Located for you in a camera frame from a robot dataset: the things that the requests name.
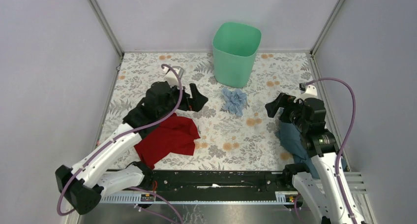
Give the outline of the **green plastic trash bin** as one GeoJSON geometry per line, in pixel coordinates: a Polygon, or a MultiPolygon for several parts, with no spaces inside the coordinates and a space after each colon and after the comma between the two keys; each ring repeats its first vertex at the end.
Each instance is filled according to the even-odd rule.
{"type": "Polygon", "coordinates": [[[226,22],[212,41],[214,76],[220,84],[243,88],[249,81],[262,34],[250,25],[226,22]]]}

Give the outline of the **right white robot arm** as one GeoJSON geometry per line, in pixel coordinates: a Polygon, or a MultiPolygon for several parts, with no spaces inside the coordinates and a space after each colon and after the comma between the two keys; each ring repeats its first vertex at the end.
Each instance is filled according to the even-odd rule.
{"type": "Polygon", "coordinates": [[[322,188],[314,183],[310,170],[304,163],[286,165],[283,170],[284,188],[297,190],[312,211],[318,224],[363,224],[360,213],[350,192],[343,167],[338,157],[334,135],[326,128],[324,102],[315,95],[303,93],[299,98],[280,93],[265,105],[267,114],[273,118],[279,109],[279,120],[296,127],[301,143],[307,150],[317,170],[322,188]]]}

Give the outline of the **floral table mat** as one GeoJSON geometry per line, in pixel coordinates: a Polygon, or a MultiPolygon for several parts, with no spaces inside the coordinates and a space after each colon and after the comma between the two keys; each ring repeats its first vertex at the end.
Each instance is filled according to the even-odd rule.
{"type": "Polygon", "coordinates": [[[309,60],[306,53],[259,53],[242,89],[247,104],[239,117],[222,108],[224,86],[214,77],[211,53],[127,53],[99,142],[110,136],[152,83],[163,80],[161,65],[168,64],[182,67],[182,83],[196,84],[208,102],[199,112],[177,111],[198,128],[200,139],[195,141],[194,155],[169,154],[156,169],[280,171],[293,157],[276,137],[279,120],[267,116],[265,104],[281,92],[299,94],[299,83],[312,79],[309,60]]]}

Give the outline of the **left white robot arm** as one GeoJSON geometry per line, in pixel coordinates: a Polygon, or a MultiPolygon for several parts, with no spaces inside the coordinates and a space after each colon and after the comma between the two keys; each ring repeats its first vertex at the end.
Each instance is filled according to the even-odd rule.
{"type": "Polygon", "coordinates": [[[107,173],[110,165],[130,148],[155,130],[176,110],[199,112],[208,102],[194,83],[172,86],[168,82],[155,82],[146,91],[136,107],[123,118],[116,130],[95,150],[71,167],[61,165],[56,171],[60,192],[57,212],[63,200],[80,215],[94,209],[101,198],[131,187],[147,190],[153,183],[153,172],[142,161],[134,161],[125,169],[107,173]]]}

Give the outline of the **red cloth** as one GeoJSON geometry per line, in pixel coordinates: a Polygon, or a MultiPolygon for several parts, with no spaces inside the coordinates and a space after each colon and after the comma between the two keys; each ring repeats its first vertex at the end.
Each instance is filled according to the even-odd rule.
{"type": "Polygon", "coordinates": [[[134,146],[140,161],[150,169],[170,153],[194,155],[195,140],[200,135],[191,118],[175,113],[159,124],[149,135],[134,146]]]}

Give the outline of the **blue-grey cloth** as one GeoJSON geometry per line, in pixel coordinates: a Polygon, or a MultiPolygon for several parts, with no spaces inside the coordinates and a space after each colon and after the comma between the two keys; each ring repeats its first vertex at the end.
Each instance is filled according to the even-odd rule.
{"type": "Polygon", "coordinates": [[[281,146],[293,156],[295,163],[306,164],[312,177],[319,179],[319,173],[312,163],[311,158],[308,157],[307,151],[301,144],[299,131],[293,124],[284,123],[282,121],[278,122],[279,130],[275,135],[280,140],[281,146]]]}

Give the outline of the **light blue plastic trash bag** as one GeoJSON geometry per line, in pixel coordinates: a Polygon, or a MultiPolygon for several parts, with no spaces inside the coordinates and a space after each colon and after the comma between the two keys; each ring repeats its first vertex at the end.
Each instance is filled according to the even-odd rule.
{"type": "Polygon", "coordinates": [[[221,92],[224,99],[222,110],[228,111],[239,117],[243,116],[243,109],[247,104],[247,94],[240,89],[230,91],[227,88],[223,88],[221,92]]]}

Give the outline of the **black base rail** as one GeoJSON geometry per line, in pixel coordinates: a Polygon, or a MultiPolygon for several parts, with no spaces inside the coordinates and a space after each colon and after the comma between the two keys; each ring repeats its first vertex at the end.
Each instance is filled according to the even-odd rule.
{"type": "Polygon", "coordinates": [[[272,171],[155,170],[147,185],[169,202],[263,202],[277,194],[296,195],[296,189],[272,171]]]}

